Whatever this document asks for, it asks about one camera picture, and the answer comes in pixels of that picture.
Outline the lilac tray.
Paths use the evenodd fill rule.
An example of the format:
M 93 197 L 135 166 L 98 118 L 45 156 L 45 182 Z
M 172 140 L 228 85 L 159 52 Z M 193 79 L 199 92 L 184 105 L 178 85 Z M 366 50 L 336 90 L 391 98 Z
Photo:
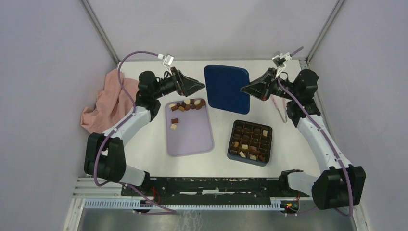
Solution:
M 190 98 L 167 103 L 166 146 L 170 156 L 179 157 L 207 153 L 214 148 L 214 138 L 203 98 Z M 171 119 L 178 118 L 177 129 L 172 130 Z

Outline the dark blue box lid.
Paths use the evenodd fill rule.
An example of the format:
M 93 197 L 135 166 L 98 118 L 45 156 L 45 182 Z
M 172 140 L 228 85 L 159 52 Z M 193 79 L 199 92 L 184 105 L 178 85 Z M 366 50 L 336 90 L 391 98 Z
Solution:
M 246 115 L 250 111 L 250 96 L 241 92 L 249 84 L 246 69 L 226 65 L 204 68 L 207 102 L 213 108 Z

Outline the blue chocolate box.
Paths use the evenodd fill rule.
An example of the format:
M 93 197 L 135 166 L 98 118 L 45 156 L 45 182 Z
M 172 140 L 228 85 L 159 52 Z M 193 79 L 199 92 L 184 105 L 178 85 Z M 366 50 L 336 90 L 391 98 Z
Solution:
M 235 120 L 227 157 L 230 160 L 264 167 L 271 158 L 273 129 L 254 122 Z

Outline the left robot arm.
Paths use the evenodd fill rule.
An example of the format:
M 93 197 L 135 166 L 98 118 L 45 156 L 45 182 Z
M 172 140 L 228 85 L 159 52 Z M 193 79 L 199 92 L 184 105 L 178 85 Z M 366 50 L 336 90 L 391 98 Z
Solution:
M 189 97 L 205 85 L 172 67 L 166 78 L 159 78 L 152 71 L 142 72 L 138 88 L 135 106 L 119 122 L 103 133 L 89 135 L 84 172 L 109 182 L 133 185 L 134 192 L 146 196 L 151 191 L 151 183 L 146 180 L 150 174 L 126 163 L 125 146 L 156 117 L 161 107 L 159 98 L 173 92 Z

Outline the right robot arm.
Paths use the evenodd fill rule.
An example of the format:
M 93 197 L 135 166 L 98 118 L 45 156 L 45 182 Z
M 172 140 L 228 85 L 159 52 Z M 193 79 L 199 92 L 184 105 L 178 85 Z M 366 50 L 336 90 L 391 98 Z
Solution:
M 262 101 L 271 95 L 285 98 L 286 112 L 293 125 L 307 141 L 320 175 L 313 177 L 302 170 L 286 170 L 278 183 L 283 196 L 296 191 L 312 197 L 320 210 L 348 208 L 350 216 L 359 205 L 366 172 L 354 166 L 340 151 L 324 125 L 314 94 L 318 89 L 318 75 L 309 69 L 301 70 L 293 82 L 282 79 L 275 68 L 241 88 L 241 92 Z

